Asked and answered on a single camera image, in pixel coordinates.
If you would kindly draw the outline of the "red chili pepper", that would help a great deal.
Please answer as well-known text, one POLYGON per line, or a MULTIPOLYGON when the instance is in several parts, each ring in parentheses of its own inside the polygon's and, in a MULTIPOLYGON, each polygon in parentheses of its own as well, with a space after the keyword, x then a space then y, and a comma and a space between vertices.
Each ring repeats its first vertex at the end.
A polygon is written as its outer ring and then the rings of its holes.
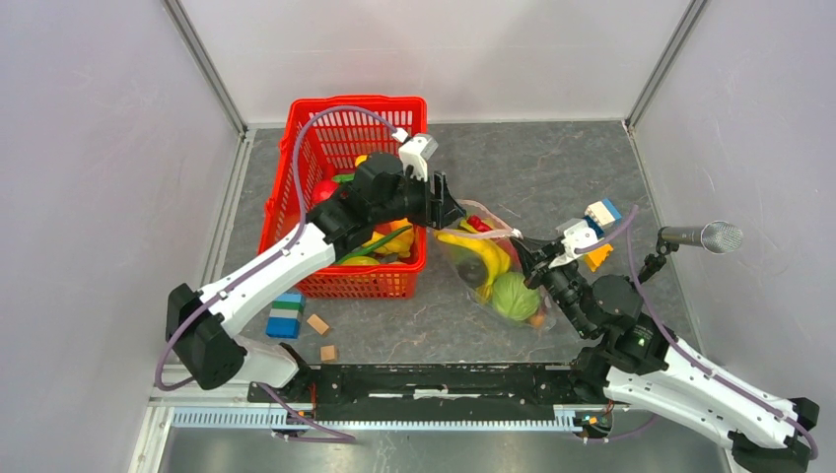
POLYGON ((479 216, 477 215, 469 215, 466 219, 467 224, 473 229, 475 233, 488 233, 493 231, 493 228, 485 223, 479 216))

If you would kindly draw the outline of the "pale green cabbage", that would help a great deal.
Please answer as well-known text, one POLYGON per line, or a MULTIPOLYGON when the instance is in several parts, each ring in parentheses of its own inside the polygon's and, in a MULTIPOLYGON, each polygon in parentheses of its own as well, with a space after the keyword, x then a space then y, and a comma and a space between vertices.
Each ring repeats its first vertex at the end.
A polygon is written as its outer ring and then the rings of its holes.
POLYGON ((526 286, 524 274, 507 272, 495 280, 490 305, 509 320, 523 322, 538 313, 540 295, 526 286))

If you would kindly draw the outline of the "clear zip top bag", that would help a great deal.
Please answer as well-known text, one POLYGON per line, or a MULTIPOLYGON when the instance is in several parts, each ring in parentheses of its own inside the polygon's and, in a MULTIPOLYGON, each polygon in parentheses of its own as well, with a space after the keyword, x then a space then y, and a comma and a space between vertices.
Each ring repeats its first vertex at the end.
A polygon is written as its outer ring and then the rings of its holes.
POLYGON ((468 299, 514 326, 550 330, 556 316, 541 290, 524 282, 522 264, 511 238, 521 233, 479 202, 461 200, 463 217, 434 231, 433 239, 468 299))

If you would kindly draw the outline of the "brown orange hot dog bun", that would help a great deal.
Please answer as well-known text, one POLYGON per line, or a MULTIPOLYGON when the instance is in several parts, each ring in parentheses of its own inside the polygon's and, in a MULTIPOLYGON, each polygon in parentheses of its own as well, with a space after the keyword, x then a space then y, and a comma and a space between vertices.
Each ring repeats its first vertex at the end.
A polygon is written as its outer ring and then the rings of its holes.
POLYGON ((526 322, 533 328, 542 329, 547 322, 547 316, 544 313, 537 313, 529 317, 526 322))

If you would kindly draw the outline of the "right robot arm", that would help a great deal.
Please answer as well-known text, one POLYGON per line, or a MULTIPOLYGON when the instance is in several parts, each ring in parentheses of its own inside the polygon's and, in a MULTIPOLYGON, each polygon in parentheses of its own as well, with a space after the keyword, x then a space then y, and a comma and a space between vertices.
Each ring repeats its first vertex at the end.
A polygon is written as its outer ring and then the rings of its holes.
POLYGON ((681 246, 714 254, 739 249, 740 228, 724 221, 661 228, 642 267, 587 281, 579 261, 629 236, 632 221, 604 199, 563 224, 552 240, 500 230, 517 254, 524 284, 544 292, 590 341, 573 362, 572 394, 583 402, 627 403, 678 423, 728 450, 749 472, 805 471, 819 452, 811 434, 818 405, 772 395, 711 362, 662 323, 644 288, 681 246))

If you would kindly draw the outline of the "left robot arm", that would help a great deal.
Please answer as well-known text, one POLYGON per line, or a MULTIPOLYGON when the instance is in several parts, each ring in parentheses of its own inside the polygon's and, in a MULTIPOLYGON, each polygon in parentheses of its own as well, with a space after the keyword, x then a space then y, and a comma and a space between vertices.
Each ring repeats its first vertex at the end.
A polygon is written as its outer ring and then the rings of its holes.
POLYGON ((286 401, 302 399, 309 374, 286 350, 240 344, 248 322, 276 297, 370 240, 376 226, 405 219, 440 230, 457 217, 443 172, 419 176, 394 155, 371 154, 352 180, 301 213, 283 239, 245 266, 200 289, 182 283, 169 292, 164 352, 175 353, 188 376, 166 383, 157 368, 156 386, 173 391, 195 383, 213 390, 246 372, 286 401))

